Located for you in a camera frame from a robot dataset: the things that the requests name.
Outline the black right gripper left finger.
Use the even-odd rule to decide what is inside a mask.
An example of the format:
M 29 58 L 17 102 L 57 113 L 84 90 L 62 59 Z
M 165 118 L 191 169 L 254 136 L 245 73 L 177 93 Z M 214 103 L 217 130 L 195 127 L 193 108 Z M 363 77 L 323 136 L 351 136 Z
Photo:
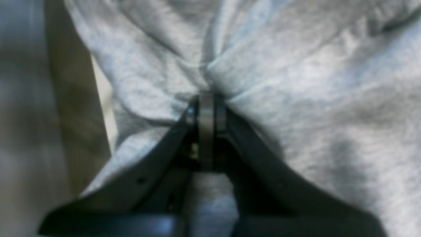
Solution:
M 208 169 L 208 96 L 195 96 L 180 120 L 140 162 L 99 190 L 54 209 L 49 237 L 188 237 L 183 212 L 196 171 Z

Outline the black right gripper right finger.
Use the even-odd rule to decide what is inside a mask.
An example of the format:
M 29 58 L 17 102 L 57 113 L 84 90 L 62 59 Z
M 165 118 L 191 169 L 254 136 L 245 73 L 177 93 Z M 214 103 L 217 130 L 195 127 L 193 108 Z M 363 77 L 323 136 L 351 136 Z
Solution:
M 323 192 L 271 152 L 251 126 L 207 96 L 207 169 L 228 175 L 234 237 L 385 237 L 373 215 Z

